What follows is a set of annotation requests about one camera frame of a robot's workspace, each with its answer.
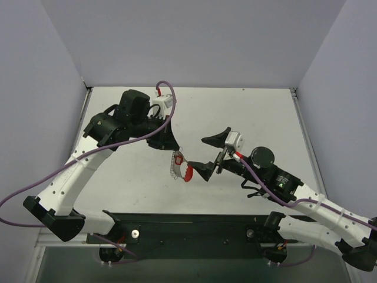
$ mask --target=gray wall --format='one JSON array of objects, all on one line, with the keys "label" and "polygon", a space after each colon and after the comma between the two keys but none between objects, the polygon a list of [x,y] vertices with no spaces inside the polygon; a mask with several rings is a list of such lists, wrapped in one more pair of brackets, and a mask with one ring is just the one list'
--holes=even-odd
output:
[{"label": "gray wall", "polygon": [[376,13],[375,0],[348,0],[298,89],[329,197],[367,217],[377,216]]},{"label": "gray wall", "polygon": [[[0,38],[2,199],[64,163],[85,88],[39,0],[1,1]],[[36,223],[22,207],[26,195],[4,205],[1,216]],[[1,282],[23,282],[38,230],[0,223]]]},{"label": "gray wall", "polygon": [[297,87],[345,0],[42,0],[87,85]]}]

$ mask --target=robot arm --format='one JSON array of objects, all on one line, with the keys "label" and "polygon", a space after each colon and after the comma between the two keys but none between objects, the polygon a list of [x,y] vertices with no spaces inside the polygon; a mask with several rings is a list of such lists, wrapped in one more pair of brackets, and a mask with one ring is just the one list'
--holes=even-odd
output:
[{"label": "robot arm", "polygon": [[[297,177],[274,165],[275,157],[265,147],[257,147],[249,157],[243,156],[240,153],[242,135],[229,127],[218,135],[203,138],[202,142],[223,149],[215,162],[189,162],[205,181],[209,181],[216,168],[217,174],[230,171],[244,178],[242,188],[256,191],[248,197],[260,195],[317,222],[299,221],[273,212],[265,226],[278,231],[285,239],[312,243],[342,254],[347,263],[361,270],[373,270],[377,261],[376,219],[351,213],[318,194]],[[246,187],[247,181],[261,188]]]},{"label": "robot arm", "polygon": [[[145,136],[165,123],[173,105],[172,96],[159,96],[153,99],[152,106],[149,100],[149,96],[139,91],[125,91],[119,104],[91,119],[67,161],[68,168],[37,197],[25,199],[24,206],[62,241],[69,241],[79,233],[106,235],[113,228],[115,221],[109,213],[76,210],[74,203],[94,172],[117,149],[113,144]],[[151,109],[154,114],[147,117]],[[146,141],[154,149],[179,149],[170,123]],[[85,156],[98,147],[107,148]]]}]

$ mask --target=purple cable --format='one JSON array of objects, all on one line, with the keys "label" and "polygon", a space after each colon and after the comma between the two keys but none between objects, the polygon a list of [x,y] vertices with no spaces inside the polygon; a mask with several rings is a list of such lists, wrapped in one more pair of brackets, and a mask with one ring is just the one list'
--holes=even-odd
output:
[{"label": "purple cable", "polygon": [[[159,86],[161,84],[166,84],[170,91],[171,91],[171,95],[173,96],[173,106],[171,108],[171,113],[170,115],[167,117],[166,121],[164,124],[162,124],[158,129],[154,130],[153,132],[149,133],[149,134],[146,134],[145,136],[142,136],[142,137],[138,137],[136,139],[133,139],[133,140],[127,140],[127,141],[122,141],[121,143],[114,143],[114,144],[111,144],[109,146],[103,146],[103,147],[99,147],[97,149],[92,149],[82,155],[80,155],[79,157],[77,157],[78,160],[81,160],[89,155],[92,155],[96,152],[101,152],[102,150],[105,150],[105,149],[112,149],[113,147],[118,147],[118,146],[125,146],[126,144],[131,144],[131,143],[135,143],[135,142],[138,142],[140,140],[145,140],[155,134],[157,134],[158,132],[162,131],[170,122],[171,118],[173,117],[173,114],[174,114],[174,111],[176,110],[176,93],[174,92],[174,88],[173,86],[168,83],[167,81],[159,81],[157,84],[156,84],[156,89],[159,88]],[[26,186],[26,187],[23,187],[22,189],[20,190],[17,190],[16,192],[14,193],[11,193],[9,196],[7,196],[6,198],[2,199],[0,201],[0,208],[1,206],[3,206],[4,203],[6,203],[7,201],[9,201],[12,197],[16,196],[16,195],[19,195],[20,193],[23,193],[23,192],[26,192],[27,190],[30,190],[32,189],[33,187],[36,187],[44,182],[46,182],[47,180],[49,180],[50,178],[56,176],[57,174],[59,174],[60,172],[64,171],[65,169],[67,169],[68,167],[72,166],[73,164],[75,164],[77,162],[77,160],[72,160],[70,162],[68,162],[67,164],[65,164],[62,168],[52,172],[50,175],[44,177],[43,179],[29,185],[29,186]],[[44,228],[45,226],[44,225],[34,225],[34,224],[21,224],[21,223],[15,223],[15,222],[11,222],[11,221],[7,221],[3,218],[0,218],[0,222],[4,223],[4,224],[7,224],[7,225],[11,225],[11,226],[17,226],[17,227],[31,227],[31,228]]]},{"label": "purple cable", "polygon": [[121,249],[122,251],[128,253],[129,255],[133,256],[135,259],[133,260],[130,260],[130,261],[120,261],[120,262],[115,262],[115,263],[111,263],[111,264],[127,264],[127,263],[130,263],[130,262],[137,262],[139,260],[138,256],[136,254],[134,254],[133,252],[131,252],[129,249],[126,249],[125,247],[111,241],[111,240],[108,240],[108,239],[105,239],[104,237],[102,236],[99,236],[97,234],[91,234],[93,237],[101,240],[101,241],[104,241],[106,243],[109,243],[110,245],[113,245],[113,246],[116,246],[118,249]]},{"label": "purple cable", "polygon": [[277,264],[276,262],[273,262],[273,261],[270,261],[270,262],[272,264],[277,265],[277,267],[293,267],[293,266],[298,266],[300,264],[304,264],[305,262],[310,261],[314,257],[315,250],[316,250],[316,246],[313,246],[312,252],[310,253],[310,255],[306,259],[303,259],[302,261],[297,261],[297,262],[294,262],[294,263],[291,263],[291,264]]},{"label": "purple cable", "polygon": [[[318,201],[316,200],[313,200],[313,199],[298,199],[296,200],[295,202],[293,203],[286,203],[284,201],[282,201],[281,199],[279,199],[273,192],[271,192],[271,190],[269,190],[268,187],[266,187],[266,185],[262,182],[262,180],[259,179],[258,175],[254,172],[254,170],[250,167],[249,164],[247,164],[247,162],[245,160],[243,160],[242,158],[240,159],[241,160],[241,163],[246,167],[246,169],[250,172],[250,174],[254,177],[254,179],[257,181],[258,185],[260,185],[262,187],[262,189],[264,191],[266,191],[266,193],[268,193],[271,198],[273,198],[273,200],[275,200],[278,204],[282,205],[282,206],[286,206],[288,208],[294,208],[296,205],[298,205],[300,202],[310,202],[310,203],[314,203],[314,204],[317,204]],[[329,210],[331,210],[332,212],[335,212],[339,215],[342,214],[342,212],[340,212],[339,210],[325,204],[325,203],[321,203],[320,204],[321,206],[323,206],[324,208],[327,208]],[[371,228],[372,230],[374,231],[377,231],[377,227],[374,227],[373,225],[369,224],[369,223],[366,223],[360,219],[357,219],[357,218],[354,218],[350,215],[346,215],[346,214],[343,214],[343,217],[345,218],[348,218],[352,221],[355,221],[357,223],[360,223],[361,225],[364,225],[368,228]]]}]

